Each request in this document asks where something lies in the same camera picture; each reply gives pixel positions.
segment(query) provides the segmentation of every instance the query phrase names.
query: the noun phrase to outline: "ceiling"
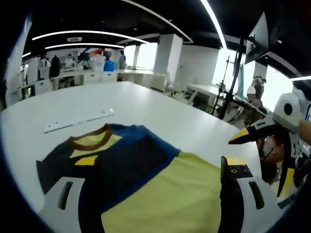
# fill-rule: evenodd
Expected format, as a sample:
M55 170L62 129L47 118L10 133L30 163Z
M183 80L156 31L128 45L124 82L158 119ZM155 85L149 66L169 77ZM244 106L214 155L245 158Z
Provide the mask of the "ceiling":
M119 33L137 37L148 34L175 33L184 42L193 40L193 45L220 48L221 42L216 29L200 0L134 0L169 20L182 32L150 12L122 0L95 0L83 3L54 0L37 4L32 12L33 25L30 29L24 53L44 53L45 47L67 44L68 37L81 36L82 43L140 44L124 38L87 33L54 35L32 41L33 37L46 33L69 30L92 30ZM208 0L223 34L233 37L247 37L256 25L260 15L266 11L268 22L279 19L280 40L272 52L290 63L298 72L294 73L277 59L261 60L273 65L289 77L311 74L311 17L308 0ZM144 39L158 42L159 37ZM230 49L236 49L235 42L227 41Z

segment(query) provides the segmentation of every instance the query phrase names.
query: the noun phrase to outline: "brown collar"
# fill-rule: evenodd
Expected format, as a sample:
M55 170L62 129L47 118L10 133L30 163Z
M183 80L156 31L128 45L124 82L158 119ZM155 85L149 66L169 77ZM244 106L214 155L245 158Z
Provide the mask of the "brown collar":
M87 136L95 136L95 135L100 135L101 133L106 132L104 137L102 138L102 140L95 144L95 145L81 145L76 143L76 140L79 140L83 137L87 137ZM70 143L70 145L76 149L76 150L97 150L98 148L102 147L103 145L105 145L108 140L110 139L111 135L113 134L112 129L111 129L111 125L110 124L105 124L103 127L101 127L98 130L86 133L82 136L78 136L78 137L70 137L68 138L68 142Z

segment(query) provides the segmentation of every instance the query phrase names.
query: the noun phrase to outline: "desk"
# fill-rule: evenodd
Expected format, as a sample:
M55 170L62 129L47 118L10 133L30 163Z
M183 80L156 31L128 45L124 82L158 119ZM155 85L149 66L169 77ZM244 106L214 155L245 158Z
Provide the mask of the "desk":
M219 93L219 89L214 87L214 86L188 84L187 88L194 91L194 93L192 94L192 96L190 97L190 99L187 103L188 105L190 105L193 102L194 98L196 97L196 95L198 93L202 93L202 94L205 94L207 96L212 96L215 98L218 96L218 93Z
M58 119L113 109L114 116L44 134ZM183 151L193 152L220 167L221 156L242 158L254 176L261 177L255 142L229 145L237 128L205 112L130 82L77 86L18 102L2 112L3 146L8 165L26 200L39 212L44 204L36 160L70 136L81 135L105 123L145 125Z
M94 83L106 83L106 82L116 82L117 75L121 74L125 76L126 81L130 81L136 83L138 85L145 86L147 88L155 88L159 90L165 90L166 85L166 76L161 74L154 74L151 70L132 70L132 69L116 69L113 72L107 71L92 71L92 70L83 70L83 69L73 69L70 71L61 71L60 74L54 78L52 78L52 90L58 89L59 80L65 77L74 77L75 85L83 85L85 77L88 78L90 76L96 76L95 79L98 81L93 81ZM21 89L26 89L28 87L34 86L38 81L17 87L12 94L6 95L6 101L8 106L11 106L19 101L21 101L21 97L16 93Z
M218 93L219 93L219 89L216 88L216 87L213 87L213 86L204 86L204 85L194 85L194 84L188 84L187 87L191 90L194 91L194 93L192 94L192 96L190 97L190 99L188 100L188 105L190 105L194 98L196 97L196 95L198 93L202 93L202 94L205 94L207 96L212 96L212 97L217 97L218 96ZM224 93L225 94L228 94L229 91L228 90L224 90ZM262 111L260 111L257 107L255 107L254 105L250 104L248 101L236 96L236 95L233 95L233 100L232 102L238 104L238 105L244 105L244 106L247 106L251 109L254 109L256 112L258 112L259 114L261 114L263 117L266 117L266 114L263 113Z

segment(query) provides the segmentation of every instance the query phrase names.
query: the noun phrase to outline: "blue container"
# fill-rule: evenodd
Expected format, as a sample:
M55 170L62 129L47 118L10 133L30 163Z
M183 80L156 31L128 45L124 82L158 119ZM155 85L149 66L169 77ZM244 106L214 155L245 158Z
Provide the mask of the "blue container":
M113 61L105 61L104 71L115 71L115 63Z

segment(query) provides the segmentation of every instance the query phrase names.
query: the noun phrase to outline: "led strip light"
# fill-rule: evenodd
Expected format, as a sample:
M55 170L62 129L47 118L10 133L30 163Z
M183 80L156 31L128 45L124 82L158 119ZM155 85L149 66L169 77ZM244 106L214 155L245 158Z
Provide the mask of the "led strip light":
M28 56L28 55L30 55L30 54L31 54L31 52L28 52L28 53L22 55L22 57L26 57L26 56Z
M65 46L80 46L80 45L87 45L87 46L105 46L105 47L116 47L123 49L124 46L121 45L109 45L109 44L98 44L98 43L72 43L72 44L63 44L63 45L53 45L53 46L48 46L45 47L46 50L48 49L53 49L53 48L58 48L58 47L65 47Z
M144 43L144 44L149 44L148 41L137 39L135 37L131 37L131 36L127 36L127 35L118 34L118 33L100 32L100 31L85 31L85 30L62 31L62 32L56 32L56 33L49 33L49 34L34 37L34 38L32 38L32 40L37 40L37 39L41 39L41 38L52 36L52 35L69 34L69 33L94 33L94 34L112 35L112 36L130 39L130 40L136 40L136 41Z
M300 78L293 78L293 79L290 79L292 82L295 82L295 81L303 81L303 80L311 80L311 76L306 76L306 77L300 77Z
M221 43L222 43L222 45L223 45L223 48L224 48L224 49L227 49L227 44L225 43L224 34L223 34L223 32L222 32L222 29L220 28L219 22L218 22L218 20L217 20L217 18L216 18L216 16L215 16L215 14L214 14L214 12L213 12L213 10L212 10L210 4L208 3L207 0L200 0L200 1L201 1L201 3L203 4L203 6L205 7L207 13L209 14L209 17L210 17L211 20L213 21L213 24L214 24L214 26L215 26L215 28L216 28L216 31L217 31L218 36L219 36L219 38L220 38L220 41L221 41Z
M140 8L140 9L145 10L145 11L149 12L150 14L158 17L159 19L163 20L164 22L166 22L167 24L169 24L170 26L175 28L177 31L179 31L185 38L187 38L189 40L188 43L193 43L193 40L189 36L187 36L182 30L180 30L178 27L176 27L174 24L172 24L169 20L167 20L166 18L164 18L161 15L157 14L156 12L154 12L154 11L148 9L147 7L144 7L144 6L142 6L142 5L140 5L140 4L136 3L136 2L130 1L130 0L122 0L122 1L127 2L128 4L131 4L133 6L136 6L136 7Z

